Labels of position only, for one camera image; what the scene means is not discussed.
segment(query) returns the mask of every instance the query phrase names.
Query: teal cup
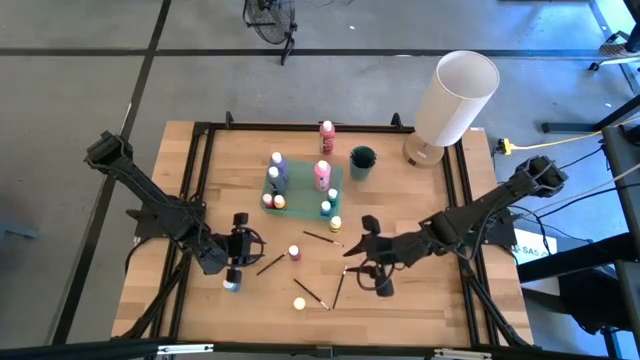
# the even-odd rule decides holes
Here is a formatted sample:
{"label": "teal cup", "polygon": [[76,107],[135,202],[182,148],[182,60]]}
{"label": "teal cup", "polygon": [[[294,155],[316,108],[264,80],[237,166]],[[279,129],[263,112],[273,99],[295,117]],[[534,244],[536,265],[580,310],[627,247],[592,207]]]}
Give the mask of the teal cup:
{"label": "teal cup", "polygon": [[351,151],[351,178],[363,181],[376,163],[376,153],[367,146],[358,146]]}

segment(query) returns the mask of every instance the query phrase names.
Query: paint bottle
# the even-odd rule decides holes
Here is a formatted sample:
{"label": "paint bottle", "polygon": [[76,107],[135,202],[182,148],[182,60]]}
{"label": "paint bottle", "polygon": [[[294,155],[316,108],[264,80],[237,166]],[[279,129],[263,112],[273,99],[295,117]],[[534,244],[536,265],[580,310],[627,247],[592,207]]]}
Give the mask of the paint bottle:
{"label": "paint bottle", "polygon": [[307,302],[303,298],[296,298],[293,300],[294,309],[304,310],[305,306],[307,306]]}
{"label": "paint bottle", "polygon": [[287,207],[287,204],[284,201],[284,196],[276,195],[273,198],[273,206],[278,210],[283,210],[285,207]]}
{"label": "paint bottle", "polygon": [[289,246],[289,257],[291,258],[291,261],[298,261],[302,257],[300,249],[296,245]]}
{"label": "paint bottle", "polygon": [[334,206],[336,204],[336,201],[338,200],[338,190],[329,189],[329,191],[327,192],[327,200],[329,201],[331,206]]}
{"label": "paint bottle", "polygon": [[328,201],[323,201],[320,204],[320,215],[329,216],[331,214],[331,204]]}
{"label": "paint bottle", "polygon": [[329,190],[329,180],[331,179],[331,165],[329,165],[329,163],[324,160],[320,160],[318,161],[316,166],[313,167],[313,171],[316,173],[316,190]]}
{"label": "paint bottle", "polygon": [[320,153],[325,155],[331,154],[335,136],[336,128],[331,121],[325,121],[320,125]]}
{"label": "paint bottle", "polygon": [[329,221],[329,230],[331,230],[331,232],[338,232],[341,226],[342,219],[340,219],[340,216],[334,216],[331,218],[331,221]]}
{"label": "paint bottle", "polygon": [[240,291],[240,283],[242,282],[242,273],[236,269],[227,270],[227,277],[222,281],[222,286],[231,292]]}
{"label": "paint bottle", "polygon": [[262,195],[262,202],[264,203],[264,207],[271,209],[273,207],[273,196],[271,196],[271,194]]}
{"label": "paint bottle", "polygon": [[280,154],[279,152],[274,152],[273,154],[271,154],[269,166],[277,167],[282,174],[284,182],[287,183],[289,181],[289,167],[287,166],[287,159],[285,159],[282,154]]}
{"label": "paint bottle", "polygon": [[285,195],[287,193],[287,185],[284,182],[282,173],[277,167],[272,166],[269,168],[269,171],[267,172],[267,179],[273,187],[273,191],[277,194]]}

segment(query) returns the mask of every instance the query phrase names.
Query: white lamp shade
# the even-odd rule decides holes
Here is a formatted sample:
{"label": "white lamp shade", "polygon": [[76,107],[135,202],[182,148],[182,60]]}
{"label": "white lamp shade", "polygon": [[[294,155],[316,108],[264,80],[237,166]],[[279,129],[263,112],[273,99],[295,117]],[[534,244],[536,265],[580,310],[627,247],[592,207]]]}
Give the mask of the white lamp shade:
{"label": "white lamp shade", "polygon": [[427,144],[458,141],[498,88],[500,74],[487,57],[454,51],[440,61],[416,116],[415,132]]}

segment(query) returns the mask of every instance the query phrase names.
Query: wooden table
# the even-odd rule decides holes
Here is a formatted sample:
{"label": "wooden table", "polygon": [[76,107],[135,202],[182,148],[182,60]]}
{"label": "wooden table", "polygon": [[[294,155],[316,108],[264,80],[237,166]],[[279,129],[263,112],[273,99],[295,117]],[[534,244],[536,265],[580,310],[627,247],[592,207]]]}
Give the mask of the wooden table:
{"label": "wooden table", "polygon": [[[169,194],[178,194],[192,128],[191,122],[167,123],[152,178]],[[332,311],[322,308],[292,280],[297,278],[331,304],[345,264],[357,265],[363,259],[342,257],[346,249],[360,240],[363,215],[378,217],[383,234],[400,234],[417,230],[419,220],[448,206],[442,166],[416,169],[408,165],[401,152],[406,136],[337,133],[333,155],[324,157],[318,154],[315,132],[216,131],[204,194],[207,223],[214,232],[229,233],[233,214],[248,212],[248,225],[267,242],[266,257],[242,270],[239,293],[223,289],[225,272],[205,276],[194,261],[179,340],[469,346],[460,275],[452,254],[431,256],[410,269],[397,271],[393,277],[395,296],[391,298],[378,298],[373,292],[361,290],[355,274],[347,274],[337,307]],[[378,162],[370,177],[357,183],[348,176],[348,155],[353,147],[362,144],[377,152]],[[484,131],[468,131],[463,146],[473,196],[479,197],[496,185]],[[327,159],[332,166],[345,169],[343,226],[339,233],[332,234],[327,223],[270,215],[261,210],[261,189],[273,151],[292,159]],[[457,197],[462,199],[459,177],[454,177]],[[335,239],[344,243],[345,248],[303,235],[303,230]],[[131,259],[112,330],[114,336],[128,330],[156,295],[167,244],[166,239],[151,240]],[[301,261],[286,259],[260,277],[255,276],[291,244],[300,247]],[[513,259],[502,249],[483,248],[492,298],[520,336],[531,342]],[[296,311],[292,306],[298,296],[307,300],[304,311]],[[475,303],[481,339],[486,341],[481,305]],[[169,299],[165,319],[170,318],[172,308],[173,299]],[[168,333],[168,323],[164,321],[161,335]]]}

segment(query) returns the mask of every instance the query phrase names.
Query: fan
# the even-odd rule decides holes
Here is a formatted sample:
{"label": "fan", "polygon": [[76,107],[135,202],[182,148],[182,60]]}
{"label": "fan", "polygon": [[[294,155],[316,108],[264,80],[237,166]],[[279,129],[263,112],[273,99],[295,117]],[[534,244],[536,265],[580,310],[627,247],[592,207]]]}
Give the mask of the fan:
{"label": "fan", "polygon": [[280,65],[284,65],[287,56],[295,46],[293,32],[298,29],[295,22],[294,0],[245,0],[242,20],[248,27],[253,27],[258,35],[271,44],[282,44],[284,50],[280,57]]}

